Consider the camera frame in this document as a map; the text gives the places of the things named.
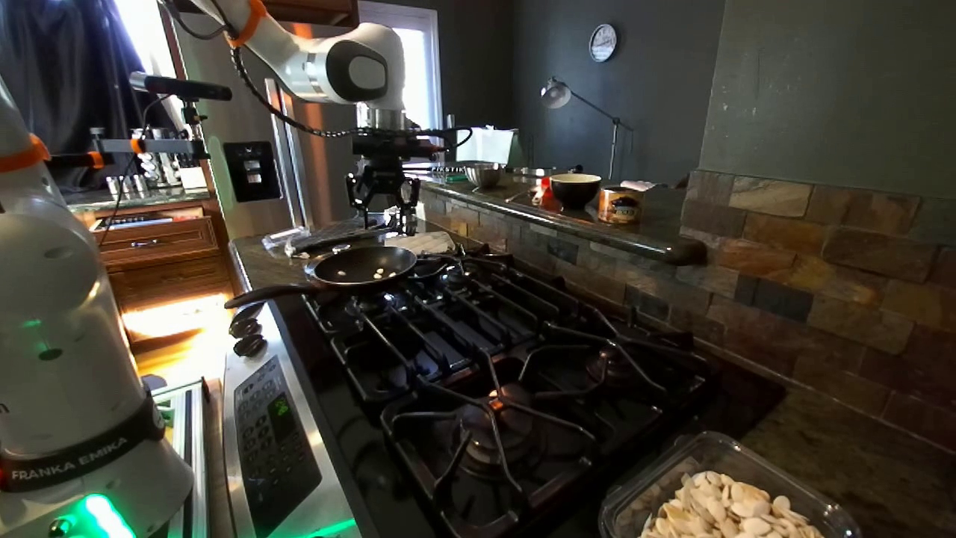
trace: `copper pot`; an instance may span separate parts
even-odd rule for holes
[[[638,194],[626,188],[600,188],[597,193],[597,221],[613,228],[637,224],[638,219]]]

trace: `white robot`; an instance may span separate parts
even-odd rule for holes
[[[390,30],[296,39],[261,4],[198,0],[310,101],[368,101],[401,121]],[[0,80],[0,535],[154,535],[192,494],[160,439],[90,231]]]

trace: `oven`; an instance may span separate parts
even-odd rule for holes
[[[280,297],[229,323],[237,535],[597,535],[610,484],[773,396],[510,257]]]

